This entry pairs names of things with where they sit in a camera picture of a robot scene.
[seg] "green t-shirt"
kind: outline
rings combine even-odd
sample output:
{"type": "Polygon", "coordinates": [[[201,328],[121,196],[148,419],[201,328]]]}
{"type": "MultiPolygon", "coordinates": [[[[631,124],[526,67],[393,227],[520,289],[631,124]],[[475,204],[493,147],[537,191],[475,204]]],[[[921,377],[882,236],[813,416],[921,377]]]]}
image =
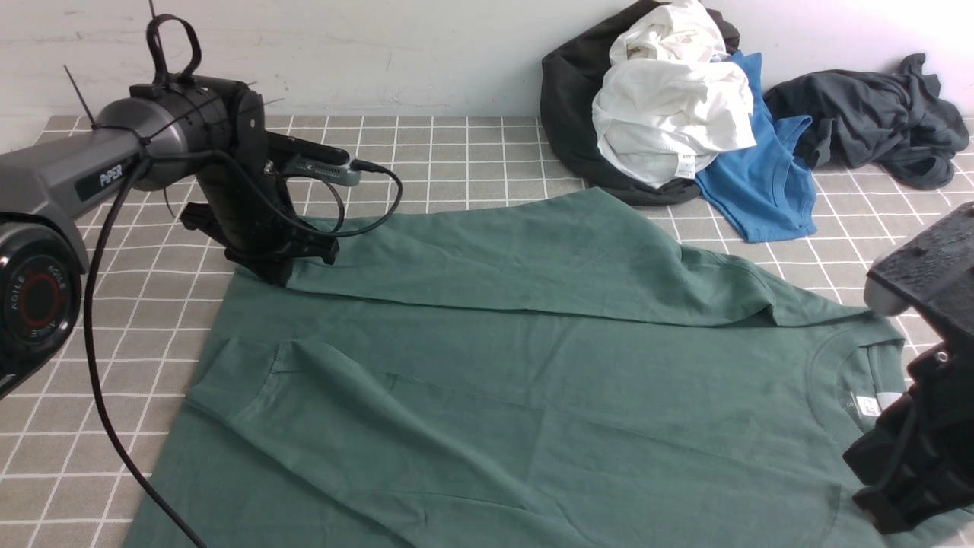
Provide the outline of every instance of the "green t-shirt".
{"type": "Polygon", "coordinates": [[[901,344],[601,190],[398,215],[235,276],[152,482],[211,548],[933,546],[968,515],[882,537],[842,461],[901,344]]]}

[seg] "black cable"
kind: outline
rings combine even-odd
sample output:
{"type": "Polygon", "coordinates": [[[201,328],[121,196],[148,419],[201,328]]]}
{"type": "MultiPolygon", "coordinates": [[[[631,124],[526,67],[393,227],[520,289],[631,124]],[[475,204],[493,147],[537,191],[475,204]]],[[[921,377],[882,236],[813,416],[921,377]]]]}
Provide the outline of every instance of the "black cable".
{"type": "Polygon", "coordinates": [[[335,232],[332,234],[332,236],[334,236],[335,238],[348,238],[349,236],[359,236],[361,234],[364,234],[366,232],[371,232],[372,230],[379,228],[379,226],[381,226],[384,222],[389,220],[389,217],[393,216],[393,213],[395,213],[395,210],[399,207],[399,202],[402,201],[402,192],[404,190],[402,186],[402,180],[400,180],[399,177],[396,176],[396,174],[394,174],[392,170],[386,168],[385,166],[380,166],[379,164],[366,162],[365,160],[353,160],[350,167],[354,170],[369,172],[373,174],[386,174],[387,176],[391,177],[393,181],[395,181],[395,186],[398,187],[398,190],[395,193],[395,200],[393,200],[393,204],[389,206],[389,210],[386,212],[385,215],[380,216],[379,218],[375,219],[375,222],[369,224],[368,226],[364,226],[359,230],[352,230],[349,232],[335,232]]]}
{"type": "MultiPolygon", "coordinates": [[[[284,178],[288,178],[291,176],[308,177],[305,174],[278,174],[278,176],[284,178]]],[[[308,178],[310,178],[311,180],[316,180],[318,182],[324,183],[324,185],[328,187],[328,190],[331,190],[331,195],[334,196],[335,198],[335,204],[338,205],[338,220],[335,221],[335,226],[332,227],[330,232],[331,233],[338,232],[338,229],[341,228],[343,224],[345,224],[345,202],[342,201],[342,196],[338,193],[338,189],[335,188],[334,184],[331,184],[330,182],[324,180],[323,178],[315,178],[315,177],[308,177],[308,178]]]]}
{"type": "MultiPolygon", "coordinates": [[[[250,185],[251,188],[253,188],[256,191],[257,195],[260,196],[260,200],[263,201],[265,205],[267,205],[269,208],[273,210],[277,209],[277,206],[275,206],[271,202],[271,200],[267,196],[265,196],[263,192],[260,191],[260,187],[258,187],[257,183],[250,178],[250,176],[247,174],[246,171],[244,171],[244,168],[242,168],[241,165],[238,164],[237,161],[234,160],[232,156],[230,156],[229,154],[227,154],[222,150],[206,150],[203,152],[188,152],[184,154],[167,154],[165,156],[156,156],[153,158],[153,160],[155,160],[156,162],[193,162],[198,160],[211,160],[211,159],[219,160],[220,162],[225,164],[230,169],[230,171],[234,172],[236,176],[238,176],[240,179],[245,181],[247,184],[250,185]]],[[[395,213],[396,208],[399,207],[399,202],[402,200],[402,192],[404,190],[402,186],[402,181],[399,179],[398,176],[396,176],[389,169],[380,166],[378,164],[373,164],[372,162],[366,162],[364,160],[353,160],[351,167],[353,169],[357,169],[363,172],[386,174],[392,177],[393,180],[395,181],[396,186],[398,187],[398,191],[395,194],[395,200],[393,201],[393,204],[389,207],[389,210],[386,212],[386,214],[376,219],[376,221],[373,222],[372,224],[360,228],[359,230],[352,230],[349,232],[324,232],[323,233],[335,238],[348,238],[349,236],[359,236],[361,234],[365,234],[366,232],[375,230],[382,223],[389,220],[389,217],[393,216],[393,213],[395,213]]],[[[302,224],[301,222],[294,220],[288,217],[287,215],[281,214],[281,219],[287,224],[290,224],[292,227],[302,232],[320,233],[319,230],[310,228],[308,225],[302,224]]]]}
{"type": "Polygon", "coordinates": [[[167,192],[167,190],[169,190],[169,187],[164,186],[163,198],[166,199],[166,209],[169,210],[169,214],[172,215],[172,218],[176,218],[176,213],[172,210],[172,204],[169,203],[169,193],[167,192]]]}
{"type": "Polygon", "coordinates": [[[115,448],[115,452],[119,454],[122,458],[122,462],[125,463],[126,468],[135,478],[140,486],[145,489],[145,492],[159,505],[159,507],[166,512],[170,519],[172,519],[177,526],[186,534],[187,537],[195,544],[198,548],[206,548],[203,541],[196,535],[195,532],[179,517],[175,510],[169,506],[168,503],[156,492],[155,489],[149,482],[146,481],[145,476],[138,470],[135,463],[132,462],[131,457],[126,452],[125,448],[122,446],[122,442],[119,441],[118,434],[115,432],[115,428],[112,426],[112,421],[108,417],[108,409],[105,407],[105,399],[101,394],[101,381],[98,378],[98,363],[94,354],[94,327],[92,320],[92,311],[94,303],[94,286],[98,278],[98,268],[101,266],[101,259],[105,254],[105,247],[108,245],[108,235],[112,231],[112,225],[115,224],[115,220],[118,218],[119,213],[122,210],[122,205],[125,203],[125,199],[129,196],[129,191],[135,185],[137,181],[142,179],[146,173],[148,173],[149,168],[152,166],[152,160],[149,158],[143,159],[136,166],[135,170],[126,177],[119,187],[118,196],[115,197],[115,202],[112,203],[112,208],[108,211],[108,216],[105,218],[105,223],[101,227],[101,233],[98,234],[98,242],[94,246],[94,253],[92,255],[92,264],[88,273],[88,280],[85,283],[85,300],[84,300],[84,332],[85,332],[85,352],[88,354],[88,373],[92,380],[92,394],[94,395],[94,406],[98,409],[98,417],[101,419],[101,425],[105,429],[105,434],[108,435],[108,440],[111,442],[112,447],[115,448]]]}

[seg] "blue t-shirt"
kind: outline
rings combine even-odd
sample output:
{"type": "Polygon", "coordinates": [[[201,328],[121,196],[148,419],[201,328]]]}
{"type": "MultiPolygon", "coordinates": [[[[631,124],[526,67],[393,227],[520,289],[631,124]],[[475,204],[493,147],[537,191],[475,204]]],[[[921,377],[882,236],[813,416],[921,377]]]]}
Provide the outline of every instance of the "blue t-shirt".
{"type": "Polygon", "coordinates": [[[808,116],[775,122],[761,94],[761,54],[730,58],[747,74],[754,95],[751,129],[757,146],[722,153],[696,174],[703,196],[748,242],[802,238],[815,232],[811,170],[796,159],[795,145],[808,116]]]}

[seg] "neckline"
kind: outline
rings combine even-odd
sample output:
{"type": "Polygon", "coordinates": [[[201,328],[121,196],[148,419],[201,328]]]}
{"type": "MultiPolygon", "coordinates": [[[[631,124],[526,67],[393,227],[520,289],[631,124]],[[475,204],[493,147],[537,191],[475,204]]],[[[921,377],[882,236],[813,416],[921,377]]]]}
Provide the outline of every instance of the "neckline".
{"type": "MultiPolygon", "coordinates": [[[[900,341],[903,335],[894,330],[884,318],[873,315],[854,328],[832,334],[812,354],[805,365],[805,397],[815,421],[829,438],[839,458],[864,434],[863,430],[845,412],[836,399],[836,382],[841,367],[853,352],[864,346],[900,341]]],[[[876,364],[878,368],[888,367],[876,364]]],[[[890,375],[877,374],[877,368],[869,367],[871,380],[877,392],[901,392],[905,387],[890,386],[890,375]]]]}

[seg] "garment label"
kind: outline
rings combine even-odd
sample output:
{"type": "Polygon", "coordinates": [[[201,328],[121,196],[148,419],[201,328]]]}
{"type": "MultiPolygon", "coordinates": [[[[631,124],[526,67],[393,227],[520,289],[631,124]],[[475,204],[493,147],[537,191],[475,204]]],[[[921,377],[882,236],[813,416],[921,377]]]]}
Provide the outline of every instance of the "garment label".
{"type": "Polygon", "coordinates": [[[678,178],[696,177],[696,156],[692,154],[677,154],[676,173],[673,175],[678,178]]]}
{"type": "Polygon", "coordinates": [[[903,394],[899,392],[880,392],[876,395],[876,399],[880,401],[880,409],[886,411],[889,406],[895,404],[903,394]]]}
{"type": "Polygon", "coordinates": [[[880,416],[882,413],[880,402],[876,398],[856,396],[855,403],[856,407],[859,408],[859,413],[863,416],[880,416]]]}

